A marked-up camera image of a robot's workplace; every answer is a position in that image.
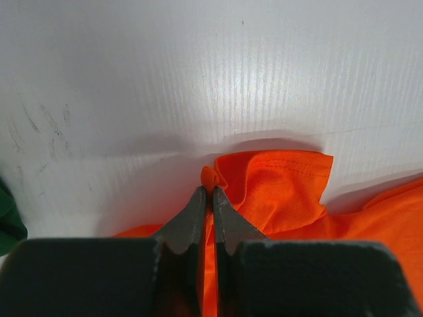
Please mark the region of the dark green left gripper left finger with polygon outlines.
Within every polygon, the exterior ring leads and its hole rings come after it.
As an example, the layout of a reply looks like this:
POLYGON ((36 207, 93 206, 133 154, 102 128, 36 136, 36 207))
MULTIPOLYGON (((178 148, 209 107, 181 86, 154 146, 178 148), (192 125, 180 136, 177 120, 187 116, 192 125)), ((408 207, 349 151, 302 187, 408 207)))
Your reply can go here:
POLYGON ((207 193, 147 238, 21 242, 1 268, 2 316, 200 316, 207 193))

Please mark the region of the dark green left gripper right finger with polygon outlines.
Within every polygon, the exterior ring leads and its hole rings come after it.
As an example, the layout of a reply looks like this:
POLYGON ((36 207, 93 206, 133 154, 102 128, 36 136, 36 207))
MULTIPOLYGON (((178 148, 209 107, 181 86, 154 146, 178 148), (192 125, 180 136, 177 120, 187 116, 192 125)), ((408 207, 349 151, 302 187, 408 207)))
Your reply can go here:
POLYGON ((368 241, 271 240, 213 191, 219 316, 421 316, 396 257, 368 241))

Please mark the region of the orange t-shirt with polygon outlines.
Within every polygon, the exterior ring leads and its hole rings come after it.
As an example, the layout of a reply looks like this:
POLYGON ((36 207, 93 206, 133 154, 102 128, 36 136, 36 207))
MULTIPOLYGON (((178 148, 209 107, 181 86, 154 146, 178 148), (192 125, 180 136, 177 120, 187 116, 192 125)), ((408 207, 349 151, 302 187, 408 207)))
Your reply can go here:
POLYGON ((217 157, 201 172, 211 194, 221 188, 234 209, 272 240, 369 240, 398 259, 422 304, 422 179, 390 188, 360 207, 331 215, 321 203, 333 158, 295 150, 217 157))

